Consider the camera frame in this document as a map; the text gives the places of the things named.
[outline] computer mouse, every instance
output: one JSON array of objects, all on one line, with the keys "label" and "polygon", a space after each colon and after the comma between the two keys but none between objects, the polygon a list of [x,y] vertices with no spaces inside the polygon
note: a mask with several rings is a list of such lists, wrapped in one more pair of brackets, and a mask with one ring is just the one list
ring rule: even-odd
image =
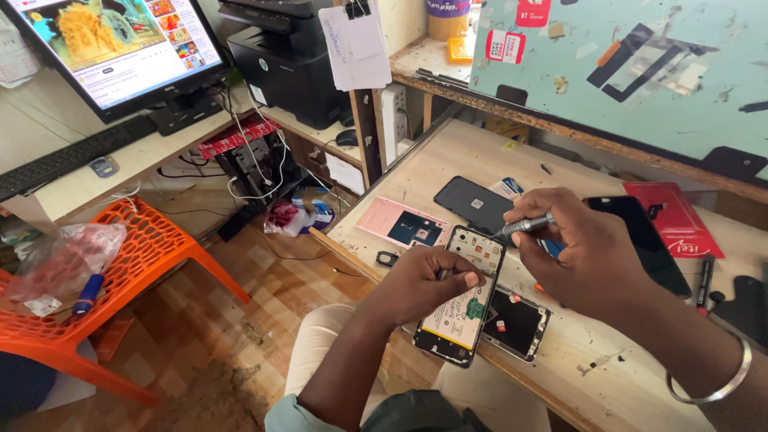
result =
[{"label": "computer mouse", "polygon": [[355,145],[357,146],[357,132],[355,129],[341,131],[336,136],[336,145]]}]

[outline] laminate floor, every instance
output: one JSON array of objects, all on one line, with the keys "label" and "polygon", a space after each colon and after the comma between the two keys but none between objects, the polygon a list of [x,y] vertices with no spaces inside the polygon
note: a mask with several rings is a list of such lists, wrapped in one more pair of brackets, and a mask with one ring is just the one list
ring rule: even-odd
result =
[{"label": "laminate floor", "polygon": [[[262,232],[258,223],[252,226]],[[374,288],[366,279],[335,272],[333,268],[356,274],[310,236],[265,237],[282,257],[319,258],[279,258],[254,229],[244,228],[230,242],[215,241],[207,250],[252,301],[241,303],[190,262],[116,315],[136,319],[103,365],[157,392],[162,401],[156,407],[97,389],[94,396],[73,404],[28,414],[12,430],[184,430],[188,425],[169,423],[168,416],[186,417],[190,408],[185,404],[199,405],[192,399],[221,391],[206,387],[219,384],[232,396],[227,400],[240,405],[222,409],[245,410],[257,430],[263,427],[264,415],[283,396],[302,318],[325,304],[362,300]],[[441,361],[416,350],[408,335],[394,334],[380,376],[390,393],[430,388],[440,366]],[[219,426],[214,430],[248,430]]]}]

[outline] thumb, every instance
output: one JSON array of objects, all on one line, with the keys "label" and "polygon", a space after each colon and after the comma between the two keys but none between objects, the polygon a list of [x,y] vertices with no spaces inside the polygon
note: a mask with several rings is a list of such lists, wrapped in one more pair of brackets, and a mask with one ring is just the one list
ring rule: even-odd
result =
[{"label": "thumb", "polygon": [[520,249],[520,261],[539,283],[548,285],[562,271],[562,267],[547,251],[538,245],[536,239],[524,232],[512,234],[512,241]]},{"label": "thumb", "polygon": [[454,274],[441,281],[433,282],[435,284],[435,295],[437,304],[443,304],[454,297],[458,297],[470,289],[478,286],[480,278],[473,271]]}]

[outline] pink phone back cover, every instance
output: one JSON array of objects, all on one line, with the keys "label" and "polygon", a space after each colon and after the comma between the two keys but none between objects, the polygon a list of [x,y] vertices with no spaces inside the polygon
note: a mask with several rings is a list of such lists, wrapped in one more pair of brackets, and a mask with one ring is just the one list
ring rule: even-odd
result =
[{"label": "pink phone back cover", "polygon": [[400,204],[399,202],[382,197],[376,197],[373,200],[371,205],[368,206],[366,213],[362,216],[362,218],[360,218],[359,221],[357,221],[355,226],[387,241],[391,241],[398,246],[403,248],[410,248],[410,244],[403,244],[387,236],[387,234],[389,234],[389,232],[392,230],[392,227],[395,226],[395,223],[400,218],[400,215],[403,211],[416,214],[424,219],[429,219],[430,221],[439,224],[439,226],[442,228],[442,232],[440,233],[438,239],[435,241],[435,246],[448,242],[448,236],[451,234],[451,227],[453,224],[447,221],[443,221],[442,219],[435,218],[434,216],[426,214],[423,211],[416,210],[415,208],[411,208],[407,205]]}]

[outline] monitor stand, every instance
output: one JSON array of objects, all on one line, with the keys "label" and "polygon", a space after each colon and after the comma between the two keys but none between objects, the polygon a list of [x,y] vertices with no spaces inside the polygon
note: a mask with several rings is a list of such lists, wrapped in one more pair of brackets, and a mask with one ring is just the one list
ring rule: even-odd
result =
[{"label": "monitor stand", "polygon": [[198,88],[191,93],[167,100],[165,107],[152,111],[147,116],[157,125],[160,135],[167,137],[222,110],[221,105],[210,97],[204,88]]}]

